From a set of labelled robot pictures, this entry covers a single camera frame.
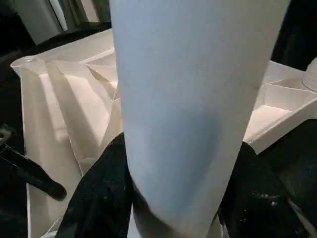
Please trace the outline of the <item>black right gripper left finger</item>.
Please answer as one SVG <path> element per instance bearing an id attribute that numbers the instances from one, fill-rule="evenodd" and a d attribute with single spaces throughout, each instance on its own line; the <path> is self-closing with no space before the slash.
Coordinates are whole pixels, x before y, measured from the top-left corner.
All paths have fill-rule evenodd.
<path id="1" fill-rule="evenodd" d="M 127 237 L 132 196 L 121 133 L 80 180 L 59 226 L 58 237 Z"/>

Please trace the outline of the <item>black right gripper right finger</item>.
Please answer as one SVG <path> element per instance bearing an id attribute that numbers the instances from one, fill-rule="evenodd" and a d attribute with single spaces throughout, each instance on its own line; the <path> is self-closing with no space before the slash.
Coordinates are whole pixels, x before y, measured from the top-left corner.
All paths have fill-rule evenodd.
<path id="1" fill-rule="evenodd" d="M 254 149 L 242 143 L 221 206 L 231 238 L 315 238 L 308 219 Z"/>

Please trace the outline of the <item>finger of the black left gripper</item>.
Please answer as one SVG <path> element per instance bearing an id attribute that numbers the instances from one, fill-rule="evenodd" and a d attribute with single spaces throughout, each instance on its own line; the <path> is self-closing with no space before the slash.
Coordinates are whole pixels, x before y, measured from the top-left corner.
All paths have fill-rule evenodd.
<path id="1" fill-rule="evenodd" d="M 66 198 L 66 189 L 54 181 L 45 170 L 12 148 L 0 149 L 0 160 L 12 169 L 18 178 L 46 193 L 51 198 L 62 201 Z"/>

